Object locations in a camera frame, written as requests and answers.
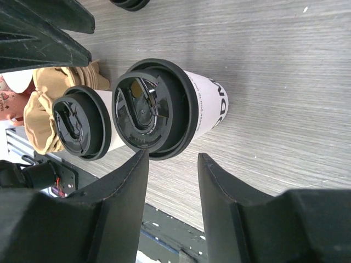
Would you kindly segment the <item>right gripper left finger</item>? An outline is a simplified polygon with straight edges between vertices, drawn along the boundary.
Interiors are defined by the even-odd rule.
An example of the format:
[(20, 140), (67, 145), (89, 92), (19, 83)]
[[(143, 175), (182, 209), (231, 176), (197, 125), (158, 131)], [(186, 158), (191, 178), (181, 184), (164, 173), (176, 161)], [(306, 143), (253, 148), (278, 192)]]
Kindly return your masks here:
[(87, 262), (135, 262), (148, 185), (149, 154), (126, 163), (67, 199), (95, 209)]

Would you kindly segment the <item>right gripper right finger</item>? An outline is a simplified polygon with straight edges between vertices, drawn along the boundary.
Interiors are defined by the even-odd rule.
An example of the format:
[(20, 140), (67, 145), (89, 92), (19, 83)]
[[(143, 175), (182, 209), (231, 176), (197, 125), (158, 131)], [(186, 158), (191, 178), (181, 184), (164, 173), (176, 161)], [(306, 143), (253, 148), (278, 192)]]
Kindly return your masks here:
[(198, 154), (197, 171), (208, 261), (251, 262), (240, 208), (273, 197), (233, 176), (206, 153)]

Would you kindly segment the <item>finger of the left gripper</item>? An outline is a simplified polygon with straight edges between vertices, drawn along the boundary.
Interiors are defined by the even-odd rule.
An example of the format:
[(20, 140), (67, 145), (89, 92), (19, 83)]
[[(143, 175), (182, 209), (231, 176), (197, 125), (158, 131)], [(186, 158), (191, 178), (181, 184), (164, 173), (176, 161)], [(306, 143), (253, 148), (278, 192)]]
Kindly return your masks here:
[(68, 30), (92, 34), (94, 16), (79, 1), (16, 1), (18, 11), (33, 32)]
[(86, 66), (91, 53), (42, 19), (1, 17), (1, 67)]

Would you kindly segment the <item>stack of black lids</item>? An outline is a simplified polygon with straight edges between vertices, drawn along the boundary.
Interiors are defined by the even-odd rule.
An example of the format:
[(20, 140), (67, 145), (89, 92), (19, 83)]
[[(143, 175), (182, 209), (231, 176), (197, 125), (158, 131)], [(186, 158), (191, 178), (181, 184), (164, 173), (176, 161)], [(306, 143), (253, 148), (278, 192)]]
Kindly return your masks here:
[(136, 12), (144, 8), (149, 0), (110, 0), (115, 6), (129, 12)]

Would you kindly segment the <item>white paper cup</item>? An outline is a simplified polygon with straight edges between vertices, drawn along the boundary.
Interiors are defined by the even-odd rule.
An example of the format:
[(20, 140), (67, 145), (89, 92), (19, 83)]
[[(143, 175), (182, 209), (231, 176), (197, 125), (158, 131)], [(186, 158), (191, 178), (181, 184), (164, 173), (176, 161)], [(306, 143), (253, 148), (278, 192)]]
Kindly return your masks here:
[(217, 81), (185, 71), (197, 96), (198, 118), (193, 139), (197, 139), (217, 126), (227, 115), (228, 95)]
[(96, 90), (96, 92), (98, 93), (98, 95), (101, 97), (102, 101), (104, 102), (108, 114), (109, 114), (109, 124), (107, 125), (108, 127), (111, 128), (111, 141), (110, 141), (110, 146), (108, 148), (108, 152), (115, 150), (117, 148), (120, 148), (122, 146), (125, 145), (125, 143), (123, 142), (123, 140), (120, 138), (114, 122), (113, 122), (113, 118), (112, 118), (112, 92), (111, 91), (107, 91), (107, 90)]

